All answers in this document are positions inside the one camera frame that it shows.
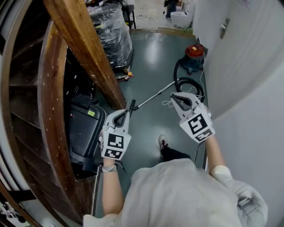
plastic-wrapped item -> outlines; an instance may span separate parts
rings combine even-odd
[[[87,9],[111,67],[128,65],[133,49],[121,5],[106,4]]]

hand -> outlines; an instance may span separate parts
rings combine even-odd
[[[104,166],[112,166],[114,164],[115,164],[115,160],[114,159],[103,158],[103,165]]]

white cord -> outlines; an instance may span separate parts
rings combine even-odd
[[[202,89],[203,89],[203,93],[204,93],[204,95],[196,95],[196,97],[197,98],[202,98],[202,97],[204,97],[205,96],[205,91],[204,91],[204,86],[203,86],[203,83],[202,83],[202,81],[201,81],[201,78],[202,78],[202,76],[203,76],[203,74],[204,74],[204,65],[205,65],[205,53],[203,52],[203,57],[204,57],[204,63],[203,63],[203,71],[202,71],[202,73],[201,73],[201,76],[200,76],[200,78],[199,78],[199,82],[201,83],[201,85],[202,85]],[[189,93],[190,91],[191,91],[191,89],[195,89],[196,90],[196,92],[197,92],[197,88],[195,87],[195,86],[192,86],[188,91],[183,91],[183,92],[187,92],[187,93]],[[163,106],[168,106],[169,108],[172,108],[173,107],[173,104],[172,104],[172,102],[170,101],[170,100],[165,100],[165,101],[162,101],[162,105]]]

foot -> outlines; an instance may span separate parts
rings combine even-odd
[[[158,142],[159,142],[159,145],[160,145],[160,153],[161,151],[168,146],[167,144],[167,138],[164,134],[161,134],[159,136],[159,139],[158,139]]]

vacuum hose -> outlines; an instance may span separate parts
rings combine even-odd
[[[179,59],[176,63],[175,68],[174,68],[174,81],[175,81],[175,86],[176,86],[177,92],[182,92],[181,86],[183,84],[189,83],[196,88],[196,90],[197,90],[196,95],[200,95],[200,92],[201,92],[202,98],[201,98],[200,101],[203,102],[204,98],[205,98],[204,90],[202,89],[201,85],[198,82],[196,82],[195,80],[193,80],[192,78],[189,78],[189,77],[180,77],[179,80],[178,80],[177,70],[178,70],[178,66],[181,63],[181,61],[182,61],[182,59]]]

